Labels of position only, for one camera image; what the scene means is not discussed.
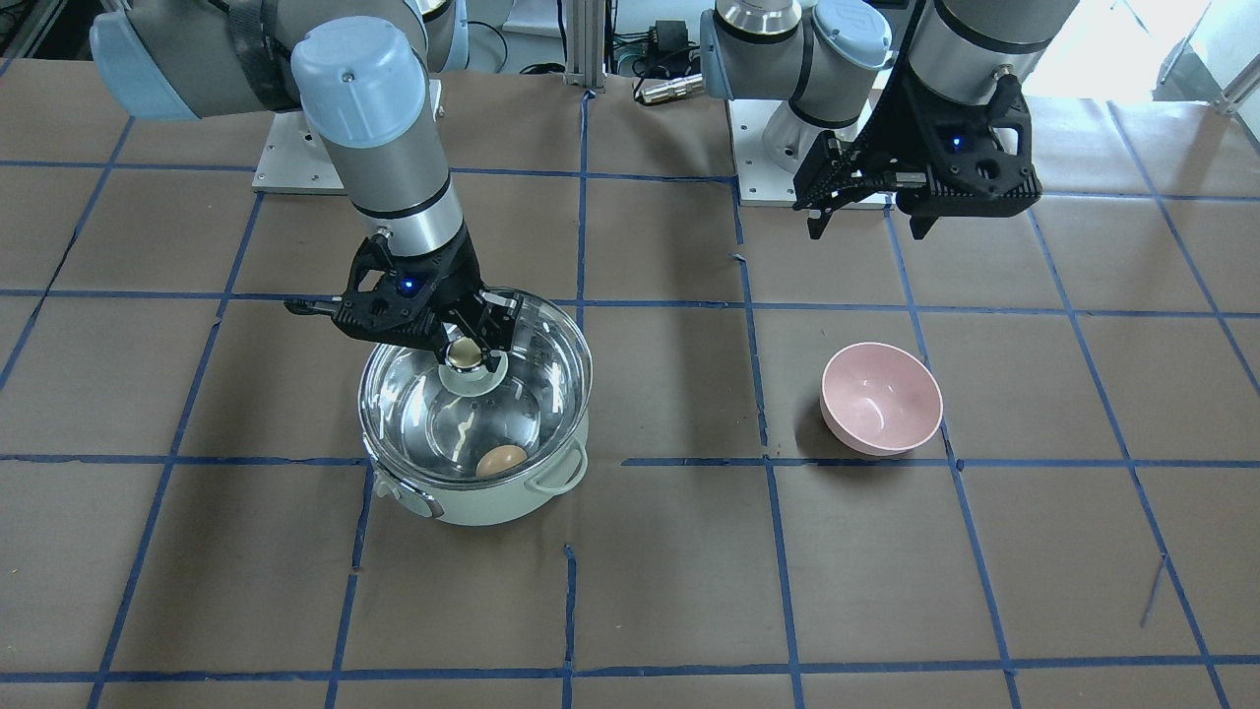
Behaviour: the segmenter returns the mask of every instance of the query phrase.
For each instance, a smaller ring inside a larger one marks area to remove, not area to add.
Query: bowl
[[[823,421],[849,448],[896,456],[941,426],[941,390],[914,354],[882,341],[840,349],[823,370]]]

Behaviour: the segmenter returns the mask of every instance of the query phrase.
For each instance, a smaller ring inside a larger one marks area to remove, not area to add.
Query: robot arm
[[[451,185],[426,60],[462,63],[455,23],[436,37],[462,3],[433,5],[423,13],[410,0],[136,0],[101,15],[91,40],[110,91],[137,117],[301,106],[368,237],[339,298],[289,309],[329,315],[358,339],[440,356],[467,337],[493,372],[489,354],[510,344],[520,303],[486,291]]]
[[[861,0],[806,10],[798,0],[718,0],[701,23],[706,89],[785,101],[767,131],[795,174],[794,207],[809,209],[810,237],[835,209],[891,191],[922,238],[939,217],[1009,217],[1041,196],[1021,81],[1076,1],[919,0],[858,132],[891,57],[882,15]]]

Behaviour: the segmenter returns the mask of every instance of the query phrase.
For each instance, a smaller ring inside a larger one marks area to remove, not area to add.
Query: white mounting plate
[[[791,207],[796,201],[791,173],[780,167],[761,141],[766,123],[781,101],[736,98],[731,107],[731,149],[740,175],[740,203],[750,207]],[[885,194],[872,194],[845,209],[883,209]]]
[[[442,82],[428,79],[433,117],[441,112]],[[345,194],[345,185],[324,145],[311,136],[301,111],[276,113],[267,144],[253,173],[255,191],[280,194]]]

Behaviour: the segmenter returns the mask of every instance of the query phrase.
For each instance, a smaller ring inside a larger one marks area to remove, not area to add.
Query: tiled surface
[[[278,302],[340,290],[363,230],[275,194],[249,228],[266,116],[120,144],[89,65],[0,76],[6,709],[1256,704],[1260,395],[1159,209],[1260,366],[1236,128],[1034,101],[1051,263],[1027,217],[810,242],[737,208],[716,102],[617,82],[583,150],[558,77],[445,78],[488,280],[559,298],[595,358],[587,480],[490,529],[363,508],[370,345]],[[948,443],[825,433],[822,366],[859,339],[926,354]],[[1177,574],[1140,628],[1157,539]]]
[[[1260,655],[1260,479],[1251,471],[1143,470],[1168,553],[1215,652]],[[1212,526],[1205,528],[1203,519]]]
[[[1211,319],[1084,317],[1135,458],[1260,458],[1260,395]]]
[[[1028,709],[1210,709],[1220,706],[1203,667],[1086,667],[1019,672]]]
[[[801,662],[993,657],[949,471],[782,468]]]
[[[583,678],[573,681],[573,706],[791,706],[785,676]]]
[[[1046,196],[1032,210],[1074,307],[1208,309],[1153,200]]]
[[[1140,625],[1160,558],[1128,471],[970,468],[963,480],[1012,655],[1197,651],[1173,593]]]
[[[325,683],[134,683],[113,684],[101,695],[102,709],[267,709],[324,705]]]
[[[1005,709],[1000,672],[806,675],[805,703],[815,709]]]
[[[1162,194],[1260,195],[1260,155],[1234,118],[1202,103],[1133,103],[1115,116]]]
[[[343,709],[552,709],[559,703],[559,680],[343,681],[336,693],[336,705]]]

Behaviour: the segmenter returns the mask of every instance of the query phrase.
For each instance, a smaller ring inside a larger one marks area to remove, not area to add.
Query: egg
[[[490,450],[476,465],[476,477],[496,476],[508,468],[523,463],[528,458],[525,450],[507,445]]]

